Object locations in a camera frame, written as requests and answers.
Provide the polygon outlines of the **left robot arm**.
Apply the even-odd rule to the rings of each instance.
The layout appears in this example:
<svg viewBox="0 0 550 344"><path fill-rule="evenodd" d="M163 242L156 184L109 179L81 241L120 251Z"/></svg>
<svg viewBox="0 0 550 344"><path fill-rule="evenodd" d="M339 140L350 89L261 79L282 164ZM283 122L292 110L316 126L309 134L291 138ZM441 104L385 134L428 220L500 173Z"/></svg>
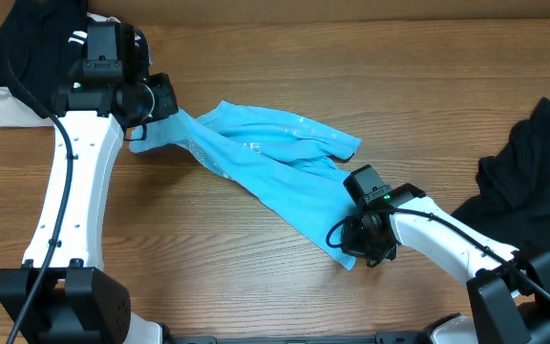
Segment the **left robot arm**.
<svg viewBox="0 0 550 344"><path fill-rule="evenodd" d="M167 326L132 310L129 291L103 270L102 226L117 154L134 127L179 107L166 74L151 74L143 33L92 22L74 34L83 51L50 104L24 98L52 121L55 147L38 226L17 269L0 270L9 341L169 343Z"/></svg>

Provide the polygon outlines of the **light blue printed t-shirt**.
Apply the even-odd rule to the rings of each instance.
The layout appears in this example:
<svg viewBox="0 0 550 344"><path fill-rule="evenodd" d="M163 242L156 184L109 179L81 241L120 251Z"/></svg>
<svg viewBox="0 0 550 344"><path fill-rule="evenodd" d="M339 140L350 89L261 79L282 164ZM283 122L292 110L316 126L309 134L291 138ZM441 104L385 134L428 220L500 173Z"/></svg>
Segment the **light blue printed t-shirt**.
<svg viewBox="0 0 550 344"><path fill-rule="evenodd" d="M175 144L206 169L232 180L346 269L355 257L328 243L329 230L355 210L344 187L361 140L290 112L222 101L197 118L184 111L137 128L130 149Z"/></svg>

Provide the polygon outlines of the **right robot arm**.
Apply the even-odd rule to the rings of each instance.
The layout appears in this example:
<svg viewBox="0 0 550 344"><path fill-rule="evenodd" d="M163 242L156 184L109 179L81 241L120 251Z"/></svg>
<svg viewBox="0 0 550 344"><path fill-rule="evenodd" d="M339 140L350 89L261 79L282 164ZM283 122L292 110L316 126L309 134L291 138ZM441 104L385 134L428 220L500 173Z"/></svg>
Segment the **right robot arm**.
<svg viewBox="0 0 550 344"><path fill-rule="evenodd" d="M414 335L416 343L550 343L550 254L525 253L444 212L421 189L344 182L357 212L338 223L337 248L373 268L398 247L429 258L466 288L471 315L452 314Z"/></svg>

